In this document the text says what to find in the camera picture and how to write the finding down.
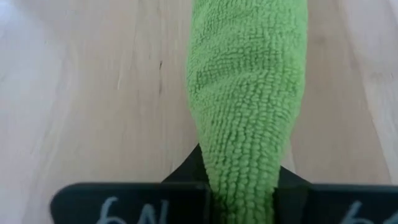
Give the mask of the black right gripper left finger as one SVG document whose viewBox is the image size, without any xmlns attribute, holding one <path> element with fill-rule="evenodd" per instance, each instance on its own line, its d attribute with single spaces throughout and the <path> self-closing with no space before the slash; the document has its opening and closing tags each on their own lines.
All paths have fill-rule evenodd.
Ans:
<svg viewBox="0 0 398 224">
<path fill-rule="evenodd" d="M 51 199 L 54 223 L 213 223 L 201 148 L 161 182 L 82 182 Z"/>
</svg>

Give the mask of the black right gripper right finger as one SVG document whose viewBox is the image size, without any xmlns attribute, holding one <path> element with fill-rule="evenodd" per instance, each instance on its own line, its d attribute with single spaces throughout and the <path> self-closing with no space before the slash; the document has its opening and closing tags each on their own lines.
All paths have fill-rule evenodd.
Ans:
<svg viewBox="0 0 398 224">
<path fill-rule="evenodd" d="M 283 167 L 273 199 L 278 224 L 397 224 L 393 185 L 314 184 Z"/>
</svg>

